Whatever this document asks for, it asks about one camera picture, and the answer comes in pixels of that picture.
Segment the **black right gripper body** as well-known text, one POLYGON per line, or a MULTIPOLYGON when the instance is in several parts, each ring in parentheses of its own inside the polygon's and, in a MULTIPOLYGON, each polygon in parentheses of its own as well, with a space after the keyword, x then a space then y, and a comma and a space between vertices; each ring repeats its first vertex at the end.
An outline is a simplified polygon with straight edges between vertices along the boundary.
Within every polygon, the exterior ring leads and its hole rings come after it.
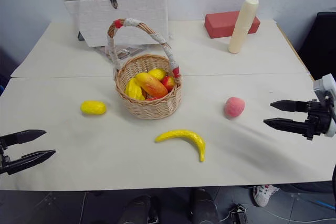
POLYGON ((308 117, 305 120, 307 127, 303 134, 308 140, 312 140, 315 135, 321 135, 328 131, 332 120, 331 109, 327 104, 317 101, 307 102, 308 117))

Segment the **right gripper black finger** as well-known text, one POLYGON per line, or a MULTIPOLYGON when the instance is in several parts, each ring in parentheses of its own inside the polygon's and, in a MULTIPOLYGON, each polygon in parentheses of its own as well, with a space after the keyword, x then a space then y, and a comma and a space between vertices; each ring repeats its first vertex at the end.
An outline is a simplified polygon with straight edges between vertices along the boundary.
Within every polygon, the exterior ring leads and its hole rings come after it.
POLYGON ((297 122, 290 119, 274 118, 263 120, 268 126, 280 130, 306 136, 307 125, 303 122, 297 122))
POLYGON ((287 112, 308 112, 308 103, 303 101, 280 100, 271 103, 270 106, 287 112))

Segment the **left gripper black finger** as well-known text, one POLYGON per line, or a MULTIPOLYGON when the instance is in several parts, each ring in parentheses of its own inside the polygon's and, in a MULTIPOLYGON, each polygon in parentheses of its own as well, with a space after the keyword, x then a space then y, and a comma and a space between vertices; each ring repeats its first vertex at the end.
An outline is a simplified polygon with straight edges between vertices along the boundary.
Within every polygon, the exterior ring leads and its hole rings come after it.
POLYGON ((1 136, 2 146, 11 146, 15 144, 23 144, 33 141, 40 136, 46 134, 44 130, 25 130, 21 132, 12 133, 9 135, 1 136))
POLYGON ((5 172, 9 175, 18 173, 25 169, 36 166, 47 159, 49 159, 53 154, 55 154, 55 150, 47 150, 47 151, 36 151, 27 155, 22 156, 20 159, 15 161, 9 161, 5 164, 5 172))

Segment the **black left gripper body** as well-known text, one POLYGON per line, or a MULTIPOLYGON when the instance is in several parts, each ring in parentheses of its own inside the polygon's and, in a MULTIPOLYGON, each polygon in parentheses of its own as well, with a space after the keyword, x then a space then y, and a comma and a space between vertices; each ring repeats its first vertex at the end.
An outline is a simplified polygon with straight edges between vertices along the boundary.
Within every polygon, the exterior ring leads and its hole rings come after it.
POLYGON ((7 173, 12 174, 9 165, 11 160, 8 156, 5 156, 4 151, 11 145, 11 140, 1 140, 1 174, 7 173))

